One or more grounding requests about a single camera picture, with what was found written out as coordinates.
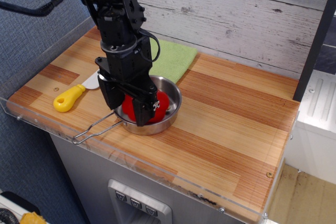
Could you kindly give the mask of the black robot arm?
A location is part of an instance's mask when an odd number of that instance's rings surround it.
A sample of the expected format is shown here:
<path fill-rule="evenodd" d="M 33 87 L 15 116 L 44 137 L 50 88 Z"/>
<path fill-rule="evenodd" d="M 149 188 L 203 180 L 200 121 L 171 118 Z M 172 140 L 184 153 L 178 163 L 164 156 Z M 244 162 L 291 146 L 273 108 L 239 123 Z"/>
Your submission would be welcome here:
<path fill-rule="evenodd" d="M 100 31 L 100 46 L 106 56 L 97 58 L 99 86 L 110 109 L 119 107 L 126 95 L 133 98 L 135 121 L 144 126 L 158 106 L 157 88 L 149 77 L 156 58 L 150 40 L 141 28 L 144 7 L 137 0 L 81 0 Z"/>

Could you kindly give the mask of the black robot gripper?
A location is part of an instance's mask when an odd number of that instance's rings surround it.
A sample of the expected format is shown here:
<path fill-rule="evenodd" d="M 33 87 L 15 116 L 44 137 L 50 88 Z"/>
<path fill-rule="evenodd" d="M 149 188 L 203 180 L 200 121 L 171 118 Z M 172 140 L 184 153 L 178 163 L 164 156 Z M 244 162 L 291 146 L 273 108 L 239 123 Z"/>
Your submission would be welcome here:
<path fill-rule="evenodd" d="M 149 77 L 152 53 L 149 36 L 133 36 L 126 44 L 100 42 L 105 57 L 96 58 L 98 83 L 107 106 L 114 110 L 125 95 L 134 97 L 132 104 L 137 126 L 144 126 L 155 116 L 159 101 L 157 87 Z"/>

